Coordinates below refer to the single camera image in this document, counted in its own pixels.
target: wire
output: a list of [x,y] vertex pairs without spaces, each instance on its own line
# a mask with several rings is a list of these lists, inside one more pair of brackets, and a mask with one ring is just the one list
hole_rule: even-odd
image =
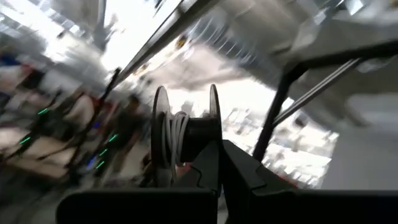
[[[188,120],[189,115],[183,111],[178,112],[174,116],[170,112],[166,112],[165,119],[163,120],[162,155],[165,164],[171,168],[173,182],[177,179],[176,166],[183,166],[180,158]],[[171,154],[170,163],[166,157],[167,150]]]

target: green light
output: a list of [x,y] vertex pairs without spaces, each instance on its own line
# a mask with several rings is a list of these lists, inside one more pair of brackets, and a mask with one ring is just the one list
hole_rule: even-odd
[[30,139],[30,137],[25,138],[24,140],[22,140],[19,144],[24,144],[26,141],[28,141]]
[[118,135],[117,134],[115,134],[114,136],[112,136],[111,137],[111,139],[108,141],[108,142],[111,142],[111,141],[113,141],[116,137],[117,137]]
[[104,162],[104,161],[102,161],[100,164],[98,164],[98,166],[97,166],[97,167],[95,167],[95,169],[98,169],[98,168],[100,168],[100,166],[102,166],[104,163],[105,163],[105,162]]
[[37,114],[40,115],[40,114],[42,114],[42,113],[44,113],[44,112],[46,112],[46,111],[48,111],[48,110],[49,110],[49,109],[45,108],[44,110],[38,112]]
[[101,152],[99,156],[102,156],[108,149],[105,149],[104,151]]

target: cable spool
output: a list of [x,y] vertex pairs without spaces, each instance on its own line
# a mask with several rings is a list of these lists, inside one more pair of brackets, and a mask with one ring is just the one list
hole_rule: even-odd
[[210,88],[210,110],[206,118],[190,118],[183,112],[172,115],[167,91],[163,86],[158,87],[151,132],[151,156],[157,187],[171,185],[174,165],[193,162],[209,142],[221,140],[220,104],[214,84]]

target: white cable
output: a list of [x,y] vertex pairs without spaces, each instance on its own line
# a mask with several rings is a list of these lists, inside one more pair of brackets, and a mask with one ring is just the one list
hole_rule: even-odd
[[[166,112],[163,120],[162,127],[162,154],[163,160],[172,171],[172,180],[177,179],[176,166],[182,166],[180,161],[182,144],[185,134],[185,128],[187,127],[189,115],[180,111],[174,116],[170,112]],[[167,150],[171,154],[171,163],[167,160]]]

